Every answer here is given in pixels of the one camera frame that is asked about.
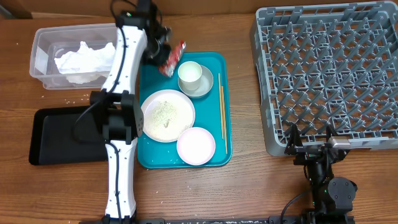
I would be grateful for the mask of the white napkin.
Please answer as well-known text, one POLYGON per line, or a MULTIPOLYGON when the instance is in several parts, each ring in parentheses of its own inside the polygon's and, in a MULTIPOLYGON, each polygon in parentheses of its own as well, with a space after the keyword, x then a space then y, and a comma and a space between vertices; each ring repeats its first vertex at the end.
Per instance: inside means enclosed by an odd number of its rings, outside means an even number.
POLYGON ((69 51, 54 61, 61 74, 68 74, 66 79, 70 83, 84 84, 98 79, 101 76, 99 72, 106 72, 104 77, 108 76, 115 52, 111 42, 102 49, 94 50, 81 41, 76 52, 69 51))

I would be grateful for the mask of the white plate with rice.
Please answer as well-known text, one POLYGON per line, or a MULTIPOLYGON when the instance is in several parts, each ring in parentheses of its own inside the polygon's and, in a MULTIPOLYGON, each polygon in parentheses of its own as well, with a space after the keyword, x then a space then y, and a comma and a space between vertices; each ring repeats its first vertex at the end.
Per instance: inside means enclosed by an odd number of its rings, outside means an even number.
POLYGON ((177 90, 159 90, 141 105, 144 133, 158 142, 174 142, 195 122, 192 101, 177 90))

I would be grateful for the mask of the grey bowl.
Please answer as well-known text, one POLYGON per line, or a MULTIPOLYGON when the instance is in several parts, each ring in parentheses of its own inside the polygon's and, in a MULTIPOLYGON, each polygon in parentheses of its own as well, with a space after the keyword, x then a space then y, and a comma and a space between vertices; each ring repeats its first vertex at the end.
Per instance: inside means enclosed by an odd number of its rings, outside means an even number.
POLYGON ((186 94, 190 98, 204 97, 210 92, 210 90, 213 87, 213 83, 214 83, 213 74, 207 67, 201 65, 201 68, 202 68, 202 75, 200 78, 200 85, 196 90, 186 89, 183 86, 181 79, 180 78, 178 79, 178 87, 181 89, 181 91, 184 94, 186 94))

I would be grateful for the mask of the red snack wrapper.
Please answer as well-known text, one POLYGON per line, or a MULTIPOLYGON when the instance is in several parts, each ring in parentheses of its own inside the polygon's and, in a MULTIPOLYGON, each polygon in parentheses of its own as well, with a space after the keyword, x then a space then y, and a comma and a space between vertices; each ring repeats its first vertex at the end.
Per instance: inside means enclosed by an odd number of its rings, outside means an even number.
POLYGON ((171 78, 174 74, 174 70, 177 67, 180 59, 186 48, 186 42, 181 40, 179 44, 171 51, 166 62, 159 67, 159 72, 163 76, 171 78))

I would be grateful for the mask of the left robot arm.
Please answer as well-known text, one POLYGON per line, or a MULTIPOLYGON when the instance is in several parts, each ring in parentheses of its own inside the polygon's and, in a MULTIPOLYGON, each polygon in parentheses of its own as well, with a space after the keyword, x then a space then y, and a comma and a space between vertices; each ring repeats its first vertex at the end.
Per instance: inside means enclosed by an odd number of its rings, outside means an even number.
POLYGON ((166 63, 170 30, 152 1, 138 0, 133 11, 115 14, 117 43, 111 71, 100 91, 92 92, 90 107, 108 156, 108 201, 100 223, 134 223, 134 153, 144 127, 136 79, 142 62, 166 63))

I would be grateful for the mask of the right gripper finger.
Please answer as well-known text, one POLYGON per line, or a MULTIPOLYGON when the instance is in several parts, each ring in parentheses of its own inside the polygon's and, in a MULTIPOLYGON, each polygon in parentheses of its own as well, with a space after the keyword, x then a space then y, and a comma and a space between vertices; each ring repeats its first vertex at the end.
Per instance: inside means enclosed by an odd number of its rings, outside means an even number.
POLYGON ((290 137, 285 147, 285 155, 296 155, 303 149, 302 140, 300 138, 299 129, 296 124, 293 124, 290 129, 290 137))
POLYGON ((327 126, 326 126, 326 143, 329 145, 329 146, 332 146, 333 145, 333 140, 334 140, 334 137, 336 137, 338 134, 337 134, 337 132, 334 130, 334 128, 330 125, 330 124, 328 124, 327 126))

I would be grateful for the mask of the white paper cup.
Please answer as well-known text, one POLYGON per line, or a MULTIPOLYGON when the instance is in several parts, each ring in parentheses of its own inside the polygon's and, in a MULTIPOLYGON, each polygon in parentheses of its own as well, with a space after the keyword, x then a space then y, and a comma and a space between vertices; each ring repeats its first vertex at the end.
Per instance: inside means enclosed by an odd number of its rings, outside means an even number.
POLYGON ((201 65, 194 61, 184 62, 178 68, 178 77, 186 90, 196 90, 200 85, 201 76, 201 65))

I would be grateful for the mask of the small pink bowl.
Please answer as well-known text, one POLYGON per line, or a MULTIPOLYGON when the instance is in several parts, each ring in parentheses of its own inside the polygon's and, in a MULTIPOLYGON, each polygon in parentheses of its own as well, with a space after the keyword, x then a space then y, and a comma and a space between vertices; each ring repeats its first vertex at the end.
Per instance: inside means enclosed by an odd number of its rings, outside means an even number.
POLYGON ((193 127, 184 131, 177 140, 177 153, 182 161, 192 166, 201 166, 214 156, 216 142, 204 128, 193 127))

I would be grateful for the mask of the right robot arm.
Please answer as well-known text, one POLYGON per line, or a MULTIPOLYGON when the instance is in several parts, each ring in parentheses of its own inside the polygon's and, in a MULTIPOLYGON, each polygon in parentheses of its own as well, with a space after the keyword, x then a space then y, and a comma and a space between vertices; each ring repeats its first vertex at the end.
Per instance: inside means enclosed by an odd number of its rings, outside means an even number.
POLYGON ((309 148, 303 145, 297 125, 290 129, 285 154, 294 156, 294 165, 303 166, 310 188, 290 200, 282 210, 280 223, 354 223, 348 216, 353 209, 358 186, 344 177, 336 177, 332 165, 342 161, 350 152, 350 142, 328 125, 326 142, 309 148), (305 209, 301 215, 286 218, 287 209, 306 194, 312 195, 313 208, 305 209))

